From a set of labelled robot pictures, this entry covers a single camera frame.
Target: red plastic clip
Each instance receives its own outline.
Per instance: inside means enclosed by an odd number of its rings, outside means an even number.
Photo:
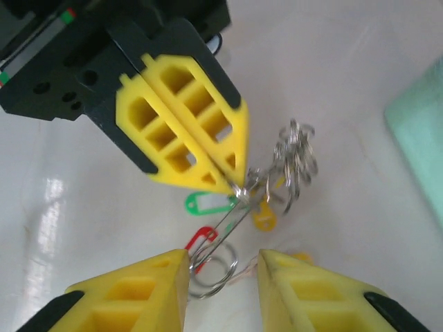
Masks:
[[[214,228],[212,228],[210,226],[203,226],[195,233],[195,235],[192,237],[191,241],[189,241],[189,243],[186,245],[185,249],[187,251],[189,251],[189,249],[191,249],[191,247],[194,245],[195,242],[197,242],[197,240],[200,237],[203,237],[204,241],[208,240],[209,242],[213,242],[218,237],[218,235],[219,235],[218,232]],[[200,272],[201,268],[203,268],[203,265],[205,265],[205,263],[200,265],[195,270],[195,274]]]
[[[74,12],[74,9],[72,9],[71,7],[69,7],[66,10],[69,12],[69,14],[71,14],[72,17],[77,17],[77,13]]]

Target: black screw hole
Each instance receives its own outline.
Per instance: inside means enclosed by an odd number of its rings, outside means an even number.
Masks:
[[[64,102],[72,102],[75,99],[75,97],[77,97],[77,93],[75,93],[74,91],[66,92],[63,95],[62,100]]]
[[[49,91],[49,88],[51,87],[51,84],[49,82],[40,82],[36,86],[34,86],[34,93],[36,95],[42,95],[43,93],[46,93]]]
[[[72,109],[73,111],[77,111],[81,106],[82,106],[82,103],[81,103],[81,102],[74,102],[74,103],[71,105],[71,109]]]
[[[85,85],[93,86],[98,80],[98,74],[95,71],[85,71],[82,80]]]
[[[206,43],[207,47],[214,56],[216,56],[217,53],[220,51],[220,48],[222,48],[222,44],[223,44],[223,37],[219,33],[217,33]]]

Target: yellow 3d-printed finger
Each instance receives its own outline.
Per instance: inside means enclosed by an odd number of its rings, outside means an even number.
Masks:
[[[364,296],[386,295],[374,286],[274,250],[260,251],[257,277],[264,332],[396,331]]]
[[[162,183],[231,194],[243,186],[248,110],[233,109],[192,58],[143,57],[141,74],[121,77],[116,124],[158,167]]]
[[[84,295],[49,331],[181,332],[188,284],[188,251],[166,252],[68,288]]]

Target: white table surface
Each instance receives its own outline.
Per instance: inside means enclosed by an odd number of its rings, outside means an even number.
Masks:
[[[443,232],[383,110],[443,52],[438,0],[236,0],[217,56],[251,116],[249,164],[266,166],[278,129],[315,126],[314,184],[272,233],[250,220],[230,238],[310,252],[374,284],[432,331],[443,326]],[[78,281],[173,248],[202,225],[189,190],[151,182],[82,116],[0,113],[0,326],[12,331]],[[260,331],[256,280],[188,306],[185,331]]]

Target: silver wire ring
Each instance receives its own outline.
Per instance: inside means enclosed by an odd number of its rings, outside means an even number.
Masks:
[[[271,186],[269,182],[271,181],[271,175],[268,174],[266,178],[266,187],[264,188],[264,194],[266,195],[266,203],[269,203],[271,200]]]
[[[302,124],[301,131],[307,132],[310,136],[315,136],[315,134],[316,134],[316,130],[310,124]]]
[[[202,292],[202,293],[196,293],[196,292],[189,291],[189,296],[191,296],[193,298],[197,298],[197,299],[204,299],[207,297],[211,297],[211,296],[217,294],[219,291],[221,291],[222,288],[225,287],[226,282],[228,282],[229,279],[234,275],[235,270],[237,269],[237,265],[238,265],[237,252],[235,251],[234,247],[227,242],[221,242],[220,245],[224,246],[229,251],[229,253],[231,255],[231,259],[232,259],[231,264],[228,266],[228,264],[222,258],[215,256],[215,255],[209,256],[209,258],[206,260],[206,262],[210,261],[211,259],[214,259],[215,261],[218,261],[219,263],[224,264],[226,274],[218,282],[215,282],[213,284],[204,283],[200,279],[197,278],[197,275],[195,274],[195,270],[203,263],[202,261],[197,262],[197,260],[200,256],[200,254],[202,254],[205,250],[209,249],[212,246],[215,246],[215,242],[212,242],[212,243],[208,244],[207,246],[201,247],[200,249],[198,249],[198,251],[196,251],[196,253],[194,253],[191,256],[190,266],[189,266],[190,277],[200,287],[209,288],[210,290],[207,292]]]
[[[251,199],[251,195],[249,194],[249,191],[246,188],[241,188],[235,183],[229,183],[231,189],[234,191],[235,197],[242,202],[243,204],[247,205],[249,204],[249,201]]]
[[[293,198],[295,201],[298,200],[300,197],[300,159],[295,158],[294,159],[294,166],[292,170],[292,176],[293,176],[293,182],[294,182],[294,191],[293,191]]]
[[[288,143],[290,145],[297,143],[299,141],[300,125],[294,119],[291,119],[289,124],[289,132]]]
[[[308,141],[306,141],[305,146],[303,147],[303,156],[305,159],[305,164],[307,169],[309,170],[309,173],[312,175],[318,174],[318,165],[317,165],[317,159],[314,155],[314,150],[312,149],[312,146],[309,144]]]
[[[286,213],[289,212],[289,210],[291,209],[292,203],[294,201],[296,201],[298,199],[298,197],[300,196],[300,186],[298,185],[298,175],[296,175],[296,173],[298,173],[298,168],[295,167],[293,172],[290,172],[289,176],[291,178],[289,185],[287,186],[288,189],[288,202],[286,204],[286,208],[283,211],[283,215],[285,215]]]

